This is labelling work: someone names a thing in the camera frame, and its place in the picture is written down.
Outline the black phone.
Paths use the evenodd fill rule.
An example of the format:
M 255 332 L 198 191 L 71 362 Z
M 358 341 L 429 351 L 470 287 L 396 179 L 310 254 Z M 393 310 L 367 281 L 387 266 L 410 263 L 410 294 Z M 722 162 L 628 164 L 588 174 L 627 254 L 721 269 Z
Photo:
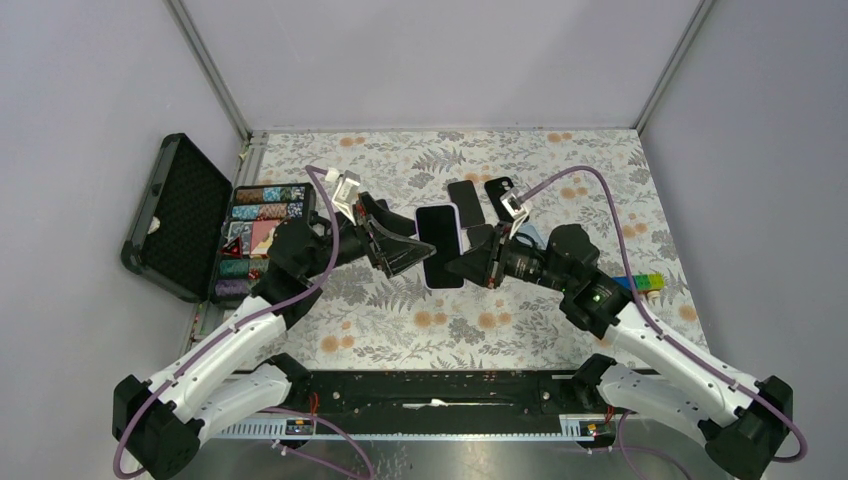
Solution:
M 470 229 L 486 223 L 474 183 L 462 180 L 447 185 L 448 196 L 457 207 L 460 226 Z

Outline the light blue phone case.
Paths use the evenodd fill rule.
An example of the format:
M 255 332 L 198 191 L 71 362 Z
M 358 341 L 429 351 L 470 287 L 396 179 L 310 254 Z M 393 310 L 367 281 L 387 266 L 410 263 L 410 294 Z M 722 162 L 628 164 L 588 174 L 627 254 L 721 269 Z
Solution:
M 546 240 L 543 239 L 536 228 L 529 223 L 522 224 L 518 229 L 518 233 L 522 235 L 522 240 L 527 245 L 536 244 L 542 250 L 544 250 L 547 246 Z

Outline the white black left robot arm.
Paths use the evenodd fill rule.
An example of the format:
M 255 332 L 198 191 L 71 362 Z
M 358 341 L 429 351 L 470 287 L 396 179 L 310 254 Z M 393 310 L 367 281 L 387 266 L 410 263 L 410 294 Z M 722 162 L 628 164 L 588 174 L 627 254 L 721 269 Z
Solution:
M 146 380 L 129 375 L 113 391 L 113 458 L 119 479 L 171 479 L 210 437 L 255 412 L 309 401 L 307 372 L 281 356 L 247 378 L 224 384 L 236 368 L 291 329 L 319 299 L 331 271 L 360 258 L 388 277 L 433 256 L 414 220 L 360 193 L 329 218 L 289 214 L 277 224 L 270 269 L 233 315 L 199 345 Z

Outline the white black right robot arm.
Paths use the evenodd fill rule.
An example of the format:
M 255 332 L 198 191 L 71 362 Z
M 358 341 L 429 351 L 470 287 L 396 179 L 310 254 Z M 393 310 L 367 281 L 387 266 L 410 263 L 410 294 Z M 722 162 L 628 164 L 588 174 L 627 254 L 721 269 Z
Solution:
M 489 289 L 512 277 L 559 292 L 559 309 L 576 328 L 626 350 L 662 377 L 645 378 L 595 354 L 573 386 L 579 407 L 635 411 L 692 439 L 730 476 L 761 478 L 790 433 L 792 387 L 777 376 L 742 372 L 663 324 L 637 294 L 598 268 L 599 256 L 577 224 L 556 227 L 545 249 L 500 225 L 446 268 Z

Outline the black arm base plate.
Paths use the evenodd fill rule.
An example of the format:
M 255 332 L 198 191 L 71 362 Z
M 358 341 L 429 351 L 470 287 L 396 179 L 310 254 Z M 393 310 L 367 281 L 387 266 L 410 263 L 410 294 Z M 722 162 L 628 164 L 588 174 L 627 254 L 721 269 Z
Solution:
M 350 435 L 458 437 L 560 434 L 564 419 L 601 425 L 622 413 L 571 370 L 320 370 L 295 381 L 281 408 Z

